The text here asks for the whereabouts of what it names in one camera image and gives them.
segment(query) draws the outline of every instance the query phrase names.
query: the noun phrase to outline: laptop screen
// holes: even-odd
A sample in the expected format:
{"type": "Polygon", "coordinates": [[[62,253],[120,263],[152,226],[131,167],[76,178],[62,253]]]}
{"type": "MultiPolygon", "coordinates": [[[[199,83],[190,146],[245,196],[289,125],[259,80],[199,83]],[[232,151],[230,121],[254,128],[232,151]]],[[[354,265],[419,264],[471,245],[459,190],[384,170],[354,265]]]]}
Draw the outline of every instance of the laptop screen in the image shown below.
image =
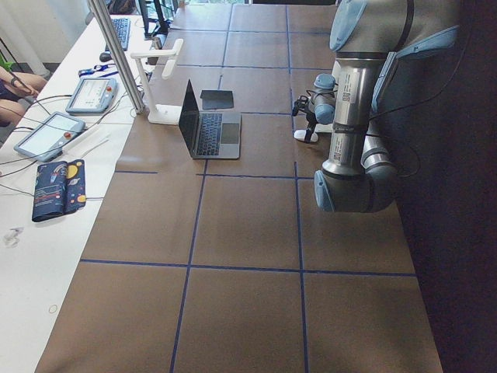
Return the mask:
{"type": "Polygon", "coordinates": [[[179,129],[185,139],[186,146],[191,151],[195,141],[196,126],[198,124],[199,107],[196,104],[195,93],[193,92],[192,82],[188,79],[186,86],[185,99],[179,117],[179,129]]]}

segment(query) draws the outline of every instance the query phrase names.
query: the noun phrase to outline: white lamp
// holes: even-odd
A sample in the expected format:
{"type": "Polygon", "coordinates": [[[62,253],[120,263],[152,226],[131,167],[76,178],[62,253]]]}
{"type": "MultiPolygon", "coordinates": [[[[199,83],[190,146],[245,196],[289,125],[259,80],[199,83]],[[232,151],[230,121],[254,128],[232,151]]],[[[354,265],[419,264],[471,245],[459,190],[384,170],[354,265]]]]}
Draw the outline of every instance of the white lamp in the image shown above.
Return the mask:
{"type": "Polygon", "coordinates": [[[141,59],[149,57],[168,57],[164,70],[162,70],[162,78],[166,80],[172,75],[172,71],[176,66],[176,57],[181,51],[182,46],[183,39],[178,39],[174,42],[172,49],[135,52],[130,55],[131,58],[133,58],[137,63],[141,84],[143,85],[145,97],[147,98],[149,105],[148,109],[150,113],[148,114],[148,121],[151,123],[177,125],[179,122],[179,115],[181,114],[181,106],[155,103],[154,97],[152,96],[152,92],[150,90],[150,85],[148,84],[147,75],[145,74],[145,70],[141,64],[141,59]]]}

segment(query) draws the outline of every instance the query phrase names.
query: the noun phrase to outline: white table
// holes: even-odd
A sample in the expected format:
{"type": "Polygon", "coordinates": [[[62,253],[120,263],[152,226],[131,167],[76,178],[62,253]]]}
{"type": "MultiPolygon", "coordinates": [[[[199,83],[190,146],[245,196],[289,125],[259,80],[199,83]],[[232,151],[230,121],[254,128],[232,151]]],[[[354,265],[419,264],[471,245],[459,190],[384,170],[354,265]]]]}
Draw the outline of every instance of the white table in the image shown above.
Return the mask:
{"type": "MultiPolygon", "coordinates": [[[[150,42],[143,39],[141,18],[131,16],[131,22],[130,44],[126,52],[128,57],[129,51],[147,51],[150,48],[150,42]]],[[[78,70],[102,64],[99,55],[104,48],[105,41],[99,25],[93,20],[38,99],[72,94],[79,81],[78,70]]],[[[136,65],[131,59],[130,68],[134,76],[138,77],[136,65]]],[[[113,77],[118,81],[114,104],[125,92],[119,75],[113,77]]],[[[67,103],[68,99],[49,99],[43,101],[43,106],[51,113],[64,112],[67,103]]],[[[26,113],[26,118],[35,120],[43,120],[47,116],[47,112],[38,105],[26,113]]],[[[21,120],[19,126],[37,125],[26,118],[21,120]]],[[[99,116],[81,118],[90,127],[99,116]]],[[[83,155],[87,197],[105,196],[133,121],[133,107],[125,96],[115,112],[64,148],[63,155],[57,159],[71,161],[83,155]]],[[[13,150],[13,146],[24,136],[25,132],[13,132],[0,149],[2,174],[16,171],[32,162],[21,160],[2,165],[22,158],[13,150]]],[[[1,177],[0,184],[32,193],[38,164],[40,163],[11,176],[1,177]]],[[[34,371],[101,203],[101,200],[88,200],[86,206],[74,214],[33,223],[33,198],[0,187],[0,371],[34,371]],[[3,237],[12,233],[13,228],[22,228],[23,231],[18,236],[17,246],[9,247],[4,243],[3,237]]]]}

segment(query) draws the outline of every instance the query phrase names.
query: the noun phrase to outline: computer mouse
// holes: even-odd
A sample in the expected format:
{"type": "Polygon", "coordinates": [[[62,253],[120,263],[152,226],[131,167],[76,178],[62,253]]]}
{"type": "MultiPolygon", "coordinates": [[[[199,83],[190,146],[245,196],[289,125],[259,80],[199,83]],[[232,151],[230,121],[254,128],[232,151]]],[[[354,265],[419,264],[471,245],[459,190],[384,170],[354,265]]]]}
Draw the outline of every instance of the computer mouse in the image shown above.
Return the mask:
{"type": "Polygon", "coordinates": [[[110,57],[110,52],[102,52],[99,57],[100,62],[107,62],[112,60],[112,57],[110,57]]]}

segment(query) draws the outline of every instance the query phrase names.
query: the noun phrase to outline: laptop trackpad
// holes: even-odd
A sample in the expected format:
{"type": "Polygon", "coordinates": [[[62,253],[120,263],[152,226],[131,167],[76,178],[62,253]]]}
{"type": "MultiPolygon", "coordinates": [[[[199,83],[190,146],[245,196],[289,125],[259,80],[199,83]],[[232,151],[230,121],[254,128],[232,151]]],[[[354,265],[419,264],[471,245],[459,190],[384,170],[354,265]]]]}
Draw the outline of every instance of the laptop trackpad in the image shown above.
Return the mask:
{"type": "Polygon", "coordinates": [[[223,123],[221,132],[221,144],[237,144],[240,137],[240,124],[223,123]]]}

